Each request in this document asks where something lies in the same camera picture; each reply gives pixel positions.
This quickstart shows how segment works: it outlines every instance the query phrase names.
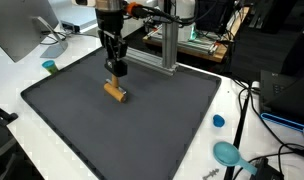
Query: white table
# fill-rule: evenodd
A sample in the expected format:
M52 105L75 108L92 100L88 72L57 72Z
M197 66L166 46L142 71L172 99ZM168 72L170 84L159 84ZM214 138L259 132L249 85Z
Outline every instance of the white table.
M99 39L93 37L74 36L67 41L68 49L55 59L59 69L101 47ZM38 46L18 63L13 63L0 49L0 107L19 115L8 128L45 179L97 179L20 96L21 91L49 75L41 66L46 59L39 58L46 47ZM226 168L214 160L212 148L218 141L232 143L234 140L240 118L237 95L241 88L230 79L221 78L221 87L175 175L175 180L202 180L204 175L216 168L220 172L214 179L224 177ZM212 117L215 114L225 118L226 124L222 128L213 126Z
M258 82L253 83L253 87L259 87ZM254 107L259 110L259 97L254 95ZM284 126L265 121L272 131L285 143L296 143L304 146L304 137L301 132L286 128ZM281 144L264 127L259 117L254 113L251 101L249 102L247 115L245 118L242 133L240 152L245 160L250 160L258 156L277 153ZM279 171L277 156L268 158L269 164ZM304 158L298 155L289 154L281 156L282 170L286 180L304 179ZM242 171L238 179L248 180L249 173Z

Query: gray mat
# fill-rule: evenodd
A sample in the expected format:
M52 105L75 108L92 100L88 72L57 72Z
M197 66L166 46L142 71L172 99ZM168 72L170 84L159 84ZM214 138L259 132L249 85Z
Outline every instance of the gray mat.
M105 50L22 92L22 97L100 179L172 179L220 85L179 69L173 77L129 63L121 104L103 85Z

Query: blue cap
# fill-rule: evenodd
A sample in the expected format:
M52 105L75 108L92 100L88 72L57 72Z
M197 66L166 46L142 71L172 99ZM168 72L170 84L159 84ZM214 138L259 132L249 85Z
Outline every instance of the blue cap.
M54 64L55 64L55 63L54 63L53 60L48 60L48 61L45 61L45 62L42 64L42 66L43 66L44 68L48 68L48 67L53 66Z
M215 127L222 127L225 123L225 120L220 115L213 116L213 124Z

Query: orange component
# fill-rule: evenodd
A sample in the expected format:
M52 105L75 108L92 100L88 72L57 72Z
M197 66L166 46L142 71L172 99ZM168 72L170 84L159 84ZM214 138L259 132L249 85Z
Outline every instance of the orange component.
M133 9L133 7L137 7L137 6L142 6L141 4L138 4L138 3L136 3L136 2L131 2L127 7L126 7L126 12L128 13L128 14L130 14L131 16L133 16L133 14L132 14L132 9Z

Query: blue object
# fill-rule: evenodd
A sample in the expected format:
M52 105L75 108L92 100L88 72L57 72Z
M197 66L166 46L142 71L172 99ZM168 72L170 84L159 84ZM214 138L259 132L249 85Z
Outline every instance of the blue object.
M53 65L55 65L54 61L53 60L48 60L48 61L45 61L42 66L47 69L49 67L52 67Z
M225 124L225 120L220 115L213 116L213 124L215 127L222 127Z
M240 155L239 150L230 143L218 142L213 147L214 158L224 166L236 166L239 165L243 169L249 171L255 175L257 168L246 162Z
M300 124L300 123L297 123L295 121L291 121L289 119L285 119L285 118L282 118L282 117L279 117L279 116L275 116L275 115L272 115L272 114L269 114L269 113L262 113L261 118L264 119L264 120L268 120L268 121L274 122L276 124L280 124L282 126L300 131L300 132L303 132L303 129L304 129L303 124Z

